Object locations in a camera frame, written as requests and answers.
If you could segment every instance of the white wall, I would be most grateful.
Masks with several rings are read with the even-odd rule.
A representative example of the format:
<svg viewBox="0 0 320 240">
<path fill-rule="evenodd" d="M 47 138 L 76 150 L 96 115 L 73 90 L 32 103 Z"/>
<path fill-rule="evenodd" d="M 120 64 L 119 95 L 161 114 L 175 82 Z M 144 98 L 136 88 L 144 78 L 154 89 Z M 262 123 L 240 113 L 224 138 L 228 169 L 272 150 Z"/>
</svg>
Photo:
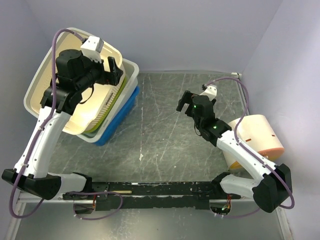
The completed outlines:
<svg viewBox="0 0 320 240">
<path fill-rule="evenodd" d="M 1 0 L 0 7 L 0 170 L 9 169 L 24 151 L 36 119 L 24 108 L 27 88 L 49 49 L 24 0 Z M 11 186 L 0 180 L 0 239 L 11 216 Z"/>
<path fill-rule="evenodd" d="M 26 0 L 47 39 L 75 27 L 143 71 L 242 72 L 282 0 Z"/>
<path fill-rule="evenodd" d="M 286 152 L 296 240 L 320 236 L 320 1 L 284 0 L 243 72 L 250 113 L 268 118 Z"/>
</svg>

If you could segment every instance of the scratched metal surface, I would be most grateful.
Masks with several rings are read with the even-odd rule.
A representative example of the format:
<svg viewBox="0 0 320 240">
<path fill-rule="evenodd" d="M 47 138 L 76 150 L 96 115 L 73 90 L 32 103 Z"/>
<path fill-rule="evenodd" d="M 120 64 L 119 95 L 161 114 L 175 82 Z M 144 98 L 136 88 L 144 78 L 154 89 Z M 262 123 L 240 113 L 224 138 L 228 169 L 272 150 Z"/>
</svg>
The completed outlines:
<svg viewBox="0 0 320 240">
<path fill-rule="evenodd" d="M 29 213 L 35 203 L 28 203 Z M 253 202 L 233 202 L 235 216 L 257 209 Z M 90 218 L 102 217 L 95 212 Z M 122 209 L 99 221 L 79 220 L 70 203 L 45 203 L 22 219 L 15 240 L 283 240 L 276 212 L 241 219 L 220 219 L 193 208 Z"/>
<path fill-rule="evenodd" d="M 54 151 L 50 171 L 80 172 L 94 181 L 210 181 L 227 170 L 220 150 L 193 129 L 193 121 L 176 112 L 185 90 L 200 93 L 200 86 L 220 75 L 143 73 L 136 104 L 111 140 L 102 147 L 76 136 L 62 134 Z M 228 80 L 217 84 L 215 112 L 226 122 L 242 113 L 237 85 Z M 28 213 L 35 204 L 28 203 Z M 232 214 L 257 208 L 253 202 L 234 202 Z M 91 218 L 105 212 L 95 212 Z M 259 211 L 242 219 L 221 220 L 209 210 L 193 208 L 122 209 L 99 221 L 73 217 L 69 203 L 44 202 L 28 219 L 22 219 L 16 240 L 281 240 L 277 214 Z"/>
<path fill-rule="evenodd" d="M 94 181 L 210 181 L 227 170 L 222 152 L 197 136 L 193 120 L 177 112 L 185 90 L 201 93 L 201 85 L 217 74 L 141 73 L 135 106 L 110 141 L 95 146 L 62 133 L 50 172 L 80 172 Z M 215 112 L 232 121 L 242 114 L 238 87 L 217 83 Z"/>
</svg>

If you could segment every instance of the black metal bar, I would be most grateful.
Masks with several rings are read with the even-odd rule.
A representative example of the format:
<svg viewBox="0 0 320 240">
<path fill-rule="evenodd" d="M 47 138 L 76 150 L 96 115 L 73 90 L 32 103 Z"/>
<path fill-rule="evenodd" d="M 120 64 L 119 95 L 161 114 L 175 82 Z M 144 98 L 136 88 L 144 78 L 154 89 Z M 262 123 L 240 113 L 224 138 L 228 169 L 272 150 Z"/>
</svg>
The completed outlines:
<svg viewBox="0 0 320 240">
<path fill-rule="evenodd" d="M 225 200 L 227 194 L 221 190 L 219 180 L 185 182 L 93 182 L 93 192 L 118 192 L 123 196 L 122 209 L 150 208 L 195 208 L 210 209 L 209 200 Z M 64 200 L 83 200 L 83 196 L 65 194 Z M 96 198 L 96 211 L 118 208 L 120 198 L 102 194 Z"/>
</svg>

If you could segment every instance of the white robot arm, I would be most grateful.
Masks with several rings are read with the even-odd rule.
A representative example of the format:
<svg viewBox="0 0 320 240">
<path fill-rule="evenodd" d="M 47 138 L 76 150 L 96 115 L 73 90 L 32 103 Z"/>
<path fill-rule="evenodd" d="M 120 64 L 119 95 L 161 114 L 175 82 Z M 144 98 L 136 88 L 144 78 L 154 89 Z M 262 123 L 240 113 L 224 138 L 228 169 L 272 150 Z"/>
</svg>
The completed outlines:
<svg viewBox="0 0 320 240">
<path fill-rule="evenodd" d="M 248 179 L 223 173 L 219 182 L 222 190 L 227 194 L 237 194 L 254 199 L 261 209 L 271 213 L 289 197 L 284 184 L 292 192 L 290 169 L 285 164 L 277 166 L 241 139 L 236 139 L 231 127 L 215 116 L 216 99 L 213 96 L 215 97 L 216 94 L 215 86 L 210 85 L 200 95 L 185 91 L 176 110 L 181 112 L 183 106 L 189 104 L 185 114 L 193 118 L 200 135 L 215 147 L 233 155 L 253 178 Z"/>
<path fill-rule="evenodd" d="M 76 106 L 82 101 L 81 93 L 96 83 L 115 86 L 123 74 L 113 57 L 108 58 L 110 72 L 104 71 L 104 62 L 100 56 L 103 45 L 101 38 L 90 36 L 80 47 L 81 51 L 68 49 L 60 53 L 56 59 L 58 69 L 56 77 L 59 83 L 56 88 L 57 102 L 53 116 L 41 129 L 52 110 L 53 89 L 50 86 L 43 94 L 38 120 L 25 151 L 14 169 L 6 169 L 2 174 L 5 181 L 13 184 L 18 174 L 24 170 L 18 187 L 46 200 L 52 199 L 59 193 L 91 190 L 86 189 L 92 180 L 88 176 L 80 173 L 54 174 L 48 171 L 59 136 Z M 25 164 L 30 148 L 33 149 Z"/>
</svg>

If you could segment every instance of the gray floor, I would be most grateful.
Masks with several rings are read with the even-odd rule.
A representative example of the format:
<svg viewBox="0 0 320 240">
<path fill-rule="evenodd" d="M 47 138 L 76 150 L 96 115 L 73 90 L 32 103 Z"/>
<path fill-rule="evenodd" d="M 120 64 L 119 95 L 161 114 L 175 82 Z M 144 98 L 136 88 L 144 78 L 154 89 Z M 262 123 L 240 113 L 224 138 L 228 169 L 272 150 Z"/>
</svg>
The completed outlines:
<svg viewBox="0 0 320 240">
<path fill-rule="evenodd" d="M 233 215 L 257 209 L 252 202 L 232 204 Z M 35 207 L 28 204 L 26 212 Z M 97 212 L 91 217 L 101 217 Z M 73 217 L 70 203 L 45 203 L 23 219 L 15 240 L 283 240 L 277 214 L 259 211 L 242 219 L 220 219 L 193 208 L 123 209 L 99 221 Z"/>
<path fill-rule="evenodd" d="M 105 146 L 63 133 L 51 159 L 53 173 L 80 172 L 94 181 L 210 181 L 227 170 L 222 152 L 197 136 L 193 120 L 176 111 L 185 90 L 220 77 L 210 74 L 142 73 L 129 116 Z M 217 83 L 216 116 L 227 123 L 243 111 L 238 86 Z"/>
<path fill-rule="evenodd" d="M 136 105 L 111 140 L 97 147 L 62 134 L 50 171 L 80 172 L 94 181 L 211 181 L 227 170 L 223 154 L 197 136 L 192 119 L 176 112 L 176 107 L 185 90 L 200 93 L 203 83 L 218 77 L 140 74 Z M 217 90 L 216 116 L 226 122 L 238 118 L 243 108 L 236 83 L 220 81 Z M 25 212 L 33 207 L 28 203 Z M 256 208 L 254 202 L 234 202 L 231 214 L 246 214 Z M 90 217 L 102 214 L 96 212 Z M 283 236 L 276 212 L 218 219 L 209 210 L 193 208 L 123 209 L 104 220 L 81 221 L 73 217 L 71 204 L 45 202 L 34 215 L 21 221 L 16 239 L 281 240 Z"/>
</svg>

